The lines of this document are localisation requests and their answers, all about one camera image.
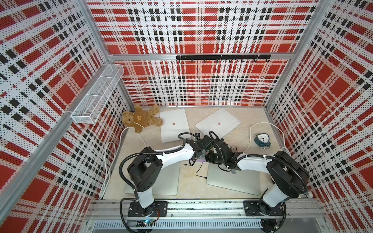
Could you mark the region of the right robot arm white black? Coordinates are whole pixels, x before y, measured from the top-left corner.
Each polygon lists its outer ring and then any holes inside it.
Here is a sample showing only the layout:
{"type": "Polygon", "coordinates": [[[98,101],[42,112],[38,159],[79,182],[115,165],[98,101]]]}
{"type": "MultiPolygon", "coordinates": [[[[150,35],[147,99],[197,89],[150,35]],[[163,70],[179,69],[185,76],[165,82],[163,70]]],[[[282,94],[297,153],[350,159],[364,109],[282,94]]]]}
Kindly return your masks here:
{"type": "Polygon", "coordinates": [[[270,174],[275,184],[259,198],[256,212],[268,216],[275,208],[284,208],[287,200],[309,192],[309,172],[286,152],[279,150],[273,155],[234,152],[213,131],[209,132],[209,138],[214,148],[213,153],[207,154],[209,163],[225,166],[225,172],[252,170],[270,174]]]}

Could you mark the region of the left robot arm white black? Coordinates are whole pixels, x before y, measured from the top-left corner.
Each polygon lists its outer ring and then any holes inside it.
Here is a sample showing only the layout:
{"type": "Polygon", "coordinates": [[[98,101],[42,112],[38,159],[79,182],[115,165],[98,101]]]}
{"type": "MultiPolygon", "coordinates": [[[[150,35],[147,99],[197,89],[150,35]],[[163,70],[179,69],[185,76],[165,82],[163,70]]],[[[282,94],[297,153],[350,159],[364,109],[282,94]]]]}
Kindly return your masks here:
{"type": "Polygon", "coordinates": [[[127,156],[119,165],[119,176],[132,188],[141,216],[150,216],[156,210],[152,186],[163,168],[181,161],[193,165],[213,147],[213,140],[209,136],[201,138],[199,133],[184,132],[178,138],[182,141],[178,147],[166,150],[146,147],[127,156]]]}

